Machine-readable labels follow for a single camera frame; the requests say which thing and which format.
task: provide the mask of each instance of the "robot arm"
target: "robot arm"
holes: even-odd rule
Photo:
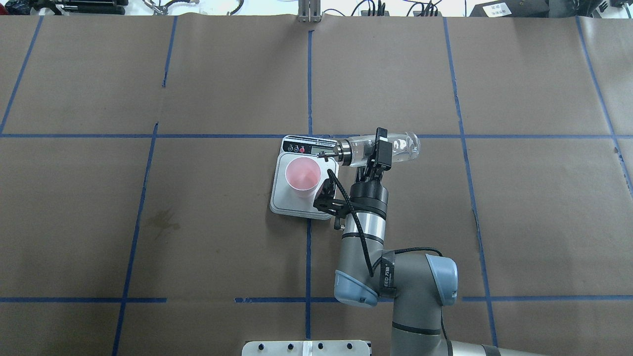
[[[317,194],[313,206],[336,217],[335,229],[345,219],[334,296],[341,303],[367,308],[376,306],[381,296],[393,298],[392,356],[534,356],[442,338],[442,306],[457,299],[457,266],[447,257],[408,253],[434,249],[384,249],[389,193],[382,175],[391,168],[392,151],[387,131],[378,128],[367,165],[358,168],[349,197],[333,173]],[[354,161],[349,142],[319,156],[344,165]],[[334,199],[336,186],[344,201]]]

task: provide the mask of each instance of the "white sign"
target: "white sign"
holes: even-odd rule
[[[510,9],[508,8],[508,5],[506,5],[506,3],[484,6],[483,9],[488,17],[512,15],[512,12],[510,12]]]

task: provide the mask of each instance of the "pink cup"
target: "pink cup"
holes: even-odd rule
[[[285,181],[298,196],[307,198],[321,182],[321,167],[310,157],[295,158],[285,168]]]

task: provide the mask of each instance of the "blue joint cap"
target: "blue joint cap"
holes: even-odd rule
[[[378,304],[378,294],[373,289],[339,270],[334,279],[334,296],[339,302],[355,307],[371,308]]]
[[[453,305],[457,300],[457,265],[448,257],[427,255],[442,305]]]

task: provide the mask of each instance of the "black cable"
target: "black cable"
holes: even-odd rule
[[[339,10],[337,10],[337,9],[327,9],[327,10],[323,11],[323,13],[326,13],[326,12],[328,12],[328,11],[336,11],[336,12],[340,13],[341,15],[345,16],[345,14],[344,14],[344,13],[340,12],[340,11],[339,11]]]
[[[175,3],[189,3],[190,0],[171,0],[169,3],[165,4],[165,7],[168,8]]]
[[[437,248],[433,248],[433,247],[409,247],[409,248],[402,248],[400,250],[394,250],[394,254],[397,255],[399,253],[413,252],[413,251],[432,251],[432,252],[435,252],[440,257],[444,256],[444,255],[442,255],[442,253]]]
[[[418,3],[416,2],[415,4],[411,5],[411,7],[409,8],[409,11],[407,11],[406,16],[409,16],[409,14],[411,13],[411,10],[413,10],[413,8],[416,5],[422,5],[422,11],[424,11],[424,3]]]
[[[437,11],[437,7],[432,1],[429,1],[429,6],[425,12],[425,16],[434,16],[433,13]]]
[[[423,7],[422,12],[418,16],[428,16],[431,6],[433,6],[433,2],[429,0],[429,3],[427,4],[426,8]]]
[[[437,248],[433,248],[433,247],[409,247],[409,248],[401,248],[400,250],[394,250],[394,255],[399,255],[400,253],[406,253],[406,252],[413,252],[413,251],[431,251],[431,252],[435,252],[438,256],[443,257],[444,255],[442,255],[442,253],[440,252],[440,250],[438,250]],[[376,268],[378,267],[378,264],[380,264],[380,262],[383,260],[382,257],[379,257],[376,262],[373,263],[372,265],[372,271],[376,271]]]
[[[368,1],[371,5],[373,10],[376,10],[376,3],[373,0],[362,0],[360,3],[356,4],[356,7],[354,8],[354,10],[352,10],[352,15],[350,16],[354,16],[354,13],[356,12],[356,10],[358,10],[358,8],[361,6],[362,3],[364,3],[365,1]]]
[[[439,13],[439,9],[437,8],[437,4],[439,4],[441,2],[442,2],[442,0],[439,0],[436,3],[432,3],[431,2],[431,5],[433,5],[433,8],[431,8],[431,12],[430,12],[429,16],[437,16],[437,14]]]
[[[237,12],[238,12],[238,11],[242,8],[242,5],[244,5],[244,0],[238,0],[238,1],[239,1],[239,4],[238,4],[238,5],[237,5],[237,7],[235,8],[235,10],[233,10],[233,11],[231,11],[231,12],[229,13],[229,16],[230,16],[230,15],[234,15],[235,13],[237,13]]]
[[[442,324],[442,333],[444,334],[444,339],[448,340],[448,336],[446,336],[446,328],[444,327],[444,308],[439,309],[440,312],[440,324]]]
[[[345,191],[345,189],[343,188],[343,185],[341,184],[341,182],[339,182],[334,172],[331,169],[328,169],[327,174],[330,176],[330,179],[332,180],[332,182],[336,184],[336,187],[339,188],[339,190],[341,191],[341,194],[343,195],[343,198],[345,199],[345,202],[348,204],[349,213],[352,215],[352,218],[354,218],[354,222],[356,223],[356,228],[358,229],[358,235],[360,236],[360,244],[363,247],[363,255],[365,256],[367,271],[369,271],[369,276],[373,277],[372,263],[369,259],[369,250],[367,249],[367,240],[365,239],[365,233],[363,232],[363,227],[360,224],[360,220],[358,220],[358,216],[356,215],[356,210],[354,210],[354,206],[352,206],[352,202],[349,199],[348,193]]]

